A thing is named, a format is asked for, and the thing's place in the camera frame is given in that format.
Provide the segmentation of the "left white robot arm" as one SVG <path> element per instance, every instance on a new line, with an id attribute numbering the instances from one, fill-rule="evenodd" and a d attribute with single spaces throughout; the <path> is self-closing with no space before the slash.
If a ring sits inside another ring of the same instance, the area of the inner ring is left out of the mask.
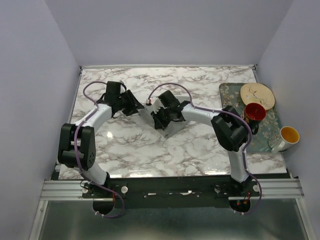
<path id="1" fill-rule="evenodd" d="M 93 84 L 105 85 L 105 92 L 97 100 L 86 94 Z M 144 107 L 122 82 L 94 81 L 85 86 L 82 93 L 93 103 L 93 109 L 77 122 L 61 127 L 57 160 L 68 168 L 77 169 L 84 179 L 94 184 L 93 191 L 104 198 L 111 191 L 107 182 L 110 175 L 96 163 L 95 133 L 117 112 L 131 116 Z"/>

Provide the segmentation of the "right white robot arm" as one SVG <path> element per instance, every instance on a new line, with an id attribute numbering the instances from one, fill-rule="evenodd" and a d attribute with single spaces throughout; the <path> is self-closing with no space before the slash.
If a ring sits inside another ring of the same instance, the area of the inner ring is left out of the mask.
<path id="1" fill-rule="evenodd" d="M 251 128 L 233 107 L 206 109 L 194 106 L 190 100 L 180 101 L 169 90 L 146 100 L 146 121 L 164 137 L 182 130 L 187 123 L 196 122 L 212 127 L 219 144 L 227 150 L 231 167 L 230 191 L 241 196 L 248 190 L 250 177 L 246 160 L 246 145 L 252 138 Z"/>

